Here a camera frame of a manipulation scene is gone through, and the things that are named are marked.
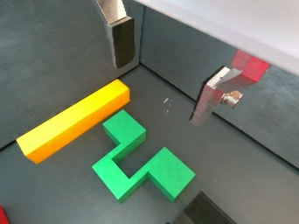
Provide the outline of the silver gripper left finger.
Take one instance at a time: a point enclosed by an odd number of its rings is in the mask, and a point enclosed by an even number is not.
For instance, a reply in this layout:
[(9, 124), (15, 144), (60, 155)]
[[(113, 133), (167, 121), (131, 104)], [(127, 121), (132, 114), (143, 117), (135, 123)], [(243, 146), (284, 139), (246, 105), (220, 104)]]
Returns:
[(93, 0), (105, 23), (115, 68), (124, 67), (136, 56), (135, 20), (127, 15), (123, 0)]

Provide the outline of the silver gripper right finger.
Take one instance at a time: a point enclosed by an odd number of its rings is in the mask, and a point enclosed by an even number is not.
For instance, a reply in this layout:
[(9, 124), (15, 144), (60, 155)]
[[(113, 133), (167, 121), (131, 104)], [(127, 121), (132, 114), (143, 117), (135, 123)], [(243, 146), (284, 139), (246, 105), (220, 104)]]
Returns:
[(239, 90), (256, 81), (236, 68), (221, 66), (201, 86), (196, 105), (191, 114), (191, 123), (200, 126), (220, 104), (235, 108), (243, 94)]

